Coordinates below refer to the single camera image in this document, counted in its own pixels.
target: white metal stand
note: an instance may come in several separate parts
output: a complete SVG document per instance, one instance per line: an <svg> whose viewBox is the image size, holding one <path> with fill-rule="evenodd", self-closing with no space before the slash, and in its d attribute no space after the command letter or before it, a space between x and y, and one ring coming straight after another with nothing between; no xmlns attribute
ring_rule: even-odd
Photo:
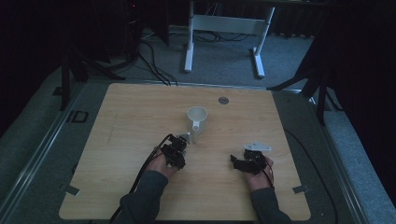
<svg viewBox="0 0 396 224"><path fill-rule="evenodd" d="M274 7L270 8L270 12L266 15L265 20L194 15L194 3L193 1L190 1L189 44L187 46L184 70L189 73L192 68L192 54L194 51L194 43L192 42L193 31L204 30L223 33L259 35L259 44L257 48L253 48L253 59L256 64L258 76L265 77L260 53L262 52L262 45L264 44L265 37L267 36L274 10Z"/></svg>

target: gray sleeve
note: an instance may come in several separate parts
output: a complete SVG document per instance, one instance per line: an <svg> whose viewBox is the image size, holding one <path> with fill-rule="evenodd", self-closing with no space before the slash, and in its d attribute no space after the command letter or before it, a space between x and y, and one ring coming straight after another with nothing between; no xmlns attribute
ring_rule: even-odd
<svg viewBox="0 0 396 224"><path fill-rule="evenodd" d="M274 189L257 189L250 197L261 224L291 223L289 216L279 210Z"/></svg>
<svg viewBox="0 0 396 224"><path fill-rule="evenodd" d="M168 184L168 178L156 171L142 174L134 193L120 199L122 211L114 224L149 224L154 222L160 212L160 199Z"/></svg>

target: wooden tabletop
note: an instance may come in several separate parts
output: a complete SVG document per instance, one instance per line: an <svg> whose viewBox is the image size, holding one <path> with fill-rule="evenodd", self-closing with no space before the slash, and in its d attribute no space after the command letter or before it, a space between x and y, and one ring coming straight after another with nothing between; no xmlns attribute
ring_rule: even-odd
<svg viewBox="0 0 396 224"><path fill-rule="evenodd" d="M229 99L227 105L220 97ZM166 135L188 131L187 110L208 112L205 132L187 146L186 166L165 188L158 220L255 220L248 185L230 155L243 159L243 146L258 141L272 147L276 195L293 220L310 211L272 93L264 90L112 84L81 155L60 216L110 219L129 192L139 169Z"/></svg>

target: cable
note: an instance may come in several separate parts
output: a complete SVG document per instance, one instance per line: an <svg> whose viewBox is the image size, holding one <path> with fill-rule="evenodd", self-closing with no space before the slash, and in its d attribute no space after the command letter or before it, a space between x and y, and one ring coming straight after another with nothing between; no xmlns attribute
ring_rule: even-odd
<svg viewBox="0 0 396 224"><path fill-rule="evenodd" d="M253 160L253 161L261 169L261 166L259 165L259 163L256 160ZM267 180L270 183L270 187L274 189L274 182L271 180L271 178L268 176L268 174L265 172L264 169L261 169L261 171L267 177Z"/></svg>
<svg viewBox="0 0 396 224"><path fill-rule="evenodd" d="M133 193L136 188L137 188L137 184L139 184L140 178L142 177L142 174L145 172L146 168L148 167L149 163L156 158L157 151L161 148L161 146L163 145L163 143L171 136L172 134L168 134L166 135L166 137L161 141L161 143L155 147L151 153L148 155L148 158L145 160L145 162L143 163L142 167L139 170L139 173L137 174L136 179L134 180L134 184L131 187L131 190L129 191L129 193ZM117 210L114 212L113 216L111 216L110 218L110 223L113 223L114 220L117 218L117 216L119 215L119 213L121 212L121 208L118 207Z"/></svg>
<svg viewBox="0 0 396 224"><path fill-rule="evenodd" d="M120 1L120 4L121 4L121 9L122 9L122 11L124 12L124 13L122 13L122 17L123 17L123 19L124 19L124 27L125 27L125 30L124 30L124 32L125 32L125 37L124 37L124 44L123 44L123 47L122 47L122 51L121 51L121 53L120 53L120 56L124 53L124 51L125 51L125 48L126 48L126 43L127 43L127 39L128 39L128 21L127 21L127 19L126 19L126 16L125 16L125 14L127 14L127 12L126 12L126 10L125 10L125 7L124 7L124 2L123 1Z"/></svg>
<svg viewBox="0 0 396 224"><path fill-rule="evenodd" d="M142 55L140 55L140 57L145 61L146 65L149 67L150 71L154 74L154 76L156 76L159 80L162 80L162 78L163 78L164 80L166 80L166 81L167 81L167 84L165 84L165 85L171 86L171 83L170 83L169 79L166 78L165 76L171 78L171 79L176 83L176 85L178 85L178 84L177 84L177 79L176 79L174 76L172 76L172 75L170 75L169 73L163 71L161 68L157 67L157 65L155 64L154 48L153 48L148 42L146 42L146 41L144 41L144 40L142 40L142 43L143 43L143 44L146 44L147 46L149 46L149 48L150 48L150 50L151 50L151 55L152 55L152 63L149 63L146 59L143 58Z"/></svg>
<svg viewBox="0 0 396 224"><path fill-rule="evenodd" d="M143 57L142 54L140 54L140 52L138 52L138 55L139 55L139 57L143 60L143 62L145 62L146 65L149 67L151 73L154 74L154 76L155 76L156 78L158 78L163 84L165 84L165 86L168 86L168 84L167 84L163 79L161 79L161 78L157 75L157 73L155 73L155 72L152 70L151 66L149 65L149 62Z"/></svg>
<svg viewBox="0 0 396 224"><path fill-rule="evenodd" d="M107 69L109 70L116 70L116 69L121 69L126 67L128 64L130 64L131 62L133 62L135 60L134 57L132 57L131 55L128 55L125 59L125 62L122 63L117 63L114 65L110 65L110 66L106 66Z"/></svg>
<svg viewBox="0 0 396 224"><path fill-rule="evenodd" d="M155 157L153 157L152 159L151 159L151 161L154 161L155 160L155 158L157 158L157 157L159 157L159 156L161 156L163 153L160 153L160 154L158 154L158 155L155 155Z"/></svg>
<svg viewBox="0 0 396 224"><path fill-rule="evenodd" d="M208 42L208 43L218 43L218 42L228 42L228 41L237 42L237 41L243 41L243 40L245 40L245 39L247 39L249 37L249 35L245 35L245 37L243 37L241 39L237 39L238 37L243 35L243 34L239 34L239 35L237 35L236 37L233 37L233 38L224 38L224 37L221 36L220 33L216 33L216 32L213 32L213 31L196 31L195 33L213 35L214 36L213 39L204 38L204 37L201 37L201 36L198 36L198 35L194 35L193 36L196 39L200 39L201 41Z"/></svg>
<svg viewBox="0 0 396 224"><path fill-rule="evenodd" d="M274 183L275 183L274 170L272 169L272 166L270 165L270 163L268 163L267 159L265 159L265 163L267 163L267 166L270 167L270 174L273 177L273 180L272 180L271 183L272 183L272 185L274 187Z"/></svg>
<svg viewBox="0 0 396 224"><path fill-rule="evenodd" d="M213 9L213 14L212 14L212 16L213 16L216 12L216 8L218 7L218 3L212 3L212 6L210 6L210 8L206 11L205 15L209 14L209 11L210 11L210 9L212 9L212 7L215 7L215 9Z"/></svg>
<svg viewBox="0 0 396 224"><path fill-rule="evenodd" d="M285 133L288 133L289 135L291 135L296 141L297 143L300 145L300 147L303 149L303 151L305 152L306 157L311 161L311 164L314 166L315 171L317 172L317 175L320 179L320 182L323 185L324 190L327 193L327 196L329 197L330 201L332 202L332 210L334 211L334 219L335 219L335 223L338 223L338 212L337 212L337 208L335 207L335 202L334 199L332 198L332 195L329 192L329 189L327 188L327 186L325 185L322 176L320 175L319 171L318 171L318 167L315 165L314 161L312 160L311 156L309 155L308 151L306 150L306 148L304 147L303 143L300 141L300 139L298 139L296 137L296 135L294 135L291 131L284 129Z"/></svg>

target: human hand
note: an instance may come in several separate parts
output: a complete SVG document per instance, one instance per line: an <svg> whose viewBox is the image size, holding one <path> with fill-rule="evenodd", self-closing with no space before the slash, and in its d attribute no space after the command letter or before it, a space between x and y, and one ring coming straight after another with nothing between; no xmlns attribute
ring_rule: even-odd
<svg viewBox="0 0 396 224"><path fill-rule="evenodd" d="M274 165L274 162L271 161L268 157L265 157L265 159L267 160L267 166L265 167L264 172L268 175L268 177L270 177L270 180L263 172L259 172L257 175L254 175L252 173L242 172L245 176L250 191L254 191L256 189L271 188L272 186L274 177L271 172L271 169L272 166Z"/></svg>
<svg viewBox="0 0 396 224"><path fill-rule="evenodd" d="M172 177L172 175L174 175L178 171L178 168L176 166L168 167L166 165L165 155L163 155L159 150L157 151L157 154L154 155L153 160L148 164L146 170L153 170L160 172L169 179L170 177Z"/></svg>

